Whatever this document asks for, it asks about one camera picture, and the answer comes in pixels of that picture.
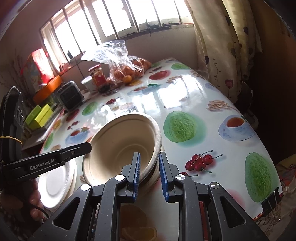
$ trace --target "transparent plastic bag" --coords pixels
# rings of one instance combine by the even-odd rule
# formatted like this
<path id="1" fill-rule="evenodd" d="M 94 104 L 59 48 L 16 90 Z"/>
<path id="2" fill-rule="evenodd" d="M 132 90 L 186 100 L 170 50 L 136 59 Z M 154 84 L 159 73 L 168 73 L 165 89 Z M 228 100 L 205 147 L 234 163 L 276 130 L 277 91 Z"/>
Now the transparent plastic bag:
<path id="1" fill-rule="evenodd" d="M 86 52 L 81 59 L 108 64 L 111 80 L 125 84 L 142 77 L 145 71 L 151 67 L 151 63 L 145 59 L 128 56 L 124 40 L 98 45 L 92 51 Z"/>

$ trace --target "fruit print tablecloth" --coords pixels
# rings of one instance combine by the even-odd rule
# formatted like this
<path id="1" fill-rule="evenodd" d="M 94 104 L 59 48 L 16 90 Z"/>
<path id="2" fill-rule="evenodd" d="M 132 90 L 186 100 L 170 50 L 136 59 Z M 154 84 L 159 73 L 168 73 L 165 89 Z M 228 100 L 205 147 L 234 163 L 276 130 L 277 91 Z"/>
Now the fruit print tablecloth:
<path id="1" fill-rule="evenodd" d="M 160 126 L 170 163 L 180 172 L 199 174 L 192 177 L 197 182 L 219 182 L 252 218 L 262 213 L 261 202 L 272 191 L 278 187 L 282 193 L 270 156 L 241 113 L 213 85 L 176 59 L 153 64 L 129 86 L 105 95 L 87 91 L 83 95 L 81 107 L 56 119 L 42 153 L 90 141 L 114 118 L 143 112 Z M 205 155 L 213 158 L 203 159 Z M 83 184 L 79 178 L 82 159 L 76 158 L 75 189 Z M 178 204 L 165 202 L 160 180 L 135 205 L 146 215 L 145 225 L 155 228 L 155 240 L 178 240 Z"/>

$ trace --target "stack of plates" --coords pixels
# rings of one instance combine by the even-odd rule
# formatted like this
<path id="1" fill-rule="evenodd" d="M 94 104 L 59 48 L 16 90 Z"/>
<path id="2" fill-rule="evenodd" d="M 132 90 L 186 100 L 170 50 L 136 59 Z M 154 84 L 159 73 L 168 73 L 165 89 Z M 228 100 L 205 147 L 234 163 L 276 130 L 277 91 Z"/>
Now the stack of plates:
<path id="1" fill-rule="evenodd" d="M 74 192 L 77 176 L 75 159 L 65 165 L 42 174 L 39 178 L 39 192 L 44 207 L 55 211 Z"/>

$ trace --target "bowl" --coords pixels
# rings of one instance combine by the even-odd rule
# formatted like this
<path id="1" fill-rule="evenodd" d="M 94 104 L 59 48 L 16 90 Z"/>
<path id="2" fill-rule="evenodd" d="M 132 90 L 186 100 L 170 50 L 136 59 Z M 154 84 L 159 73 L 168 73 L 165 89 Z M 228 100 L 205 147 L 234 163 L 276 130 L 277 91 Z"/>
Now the bowl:
<path id="1" fill-rule="evenodd" d="M 148 190 L 159 178 L 161 132 L 146 114 L 127 114 L 103 126 L 91 139 L 92 151 L 84 156 L 82 171 L 92 186 L 106 183 L 131 164 L 134 152 L 141 155 L 140 188 Z"/>

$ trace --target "bowl rim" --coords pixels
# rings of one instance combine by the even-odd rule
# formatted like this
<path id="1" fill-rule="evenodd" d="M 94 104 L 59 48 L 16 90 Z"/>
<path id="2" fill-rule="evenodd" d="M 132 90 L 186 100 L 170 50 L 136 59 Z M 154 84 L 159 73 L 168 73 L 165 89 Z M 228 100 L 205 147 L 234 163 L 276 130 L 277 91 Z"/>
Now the bowl rim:
<path id="1" fill-rule="evenodd" d="M 126 121 L 126 120 L 132 120 L 132 119 L 147 121 L 148 124 L 152 127 L 152 130 L 154 133 L 154 138 L 155 138 L 155 144 L 154 144 L 154 150 L 153 150 L 152 157 L 151 157 L 148 165 L 143 170 L 143 172 L 141 173 L 141 176 L 140 176 L 139 182 L 142 182 L 148 176 L 148 174 L 151 172 L 153 167 L 156 165 L 156 163 L 158 161 L 158 156 L 159 156 L 159 153 L 160 153 L 160 150 L 162 147 L 162 138 L 161 138 L 161 132 L 160 132 L 159 125 L 150 115 L 147 115 L 145 113 L 127 113 L 127 114 L 121 115 L 121 116 L 111 120 L 110 122 L 106 123 L 100 130 L 98 130 L 96 132 L 96 134 L 92 137 L 92 139 L 90 140 L 89 143 L 91 144 L 92 141 L 94 140 L 94 138 L 98 138 L 98 136 L 100 137 L 106 131 L 108 131 L 111 127 L 113 127 L 114 125 L 117 125 L 119 122 Z M 88 175 L 91 177 L 90 170 L 89 170 L 89 168 L 87 168 L 89 166 L 87 162 L 89 162 L 90 157 L 91 157 L 91 152 L 89 154 L 86 154 L 83 157 L 82 173 L 83 173 L 85 181 L 87 183 L 89 183 L 90 185 L 94 186 L 94 185 L 96 185 L 93 182 L 94 179 L 93 178 L 89 179 L 87 177 Z"/>

